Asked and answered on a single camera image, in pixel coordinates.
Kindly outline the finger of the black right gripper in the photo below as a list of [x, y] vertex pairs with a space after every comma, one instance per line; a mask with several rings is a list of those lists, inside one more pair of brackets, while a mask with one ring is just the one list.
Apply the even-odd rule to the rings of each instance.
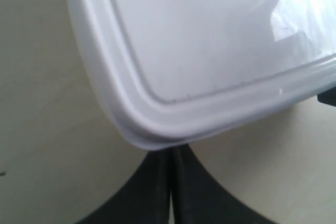
[[329, 106], [336, 106], [336, 87], [317, 95], [317, 100]]

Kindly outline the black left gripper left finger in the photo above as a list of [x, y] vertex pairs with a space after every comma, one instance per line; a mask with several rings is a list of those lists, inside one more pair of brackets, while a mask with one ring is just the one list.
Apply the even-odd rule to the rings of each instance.
[[168, 223], [169, 151], [148, 152], [130, 179], [107, 202], [79, 223]]

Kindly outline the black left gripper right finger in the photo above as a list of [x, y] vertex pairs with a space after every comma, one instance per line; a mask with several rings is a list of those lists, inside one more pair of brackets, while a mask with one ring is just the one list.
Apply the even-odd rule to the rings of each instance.
[[262, 223], [263, 217], [228, 193], [188, 145], [174, 149], [175, 223]]

